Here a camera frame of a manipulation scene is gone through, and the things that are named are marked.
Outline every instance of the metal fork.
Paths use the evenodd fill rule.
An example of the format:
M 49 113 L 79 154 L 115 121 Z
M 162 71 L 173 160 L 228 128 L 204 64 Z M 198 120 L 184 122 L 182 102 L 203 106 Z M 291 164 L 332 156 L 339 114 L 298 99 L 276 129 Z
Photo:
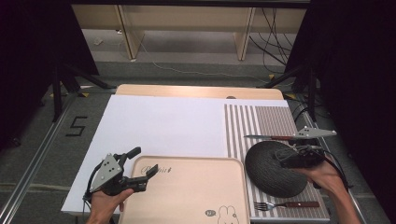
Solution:
M 275 207 L 319 207 L 318 202 L 254 203 L 254 209 L 269 211 Z

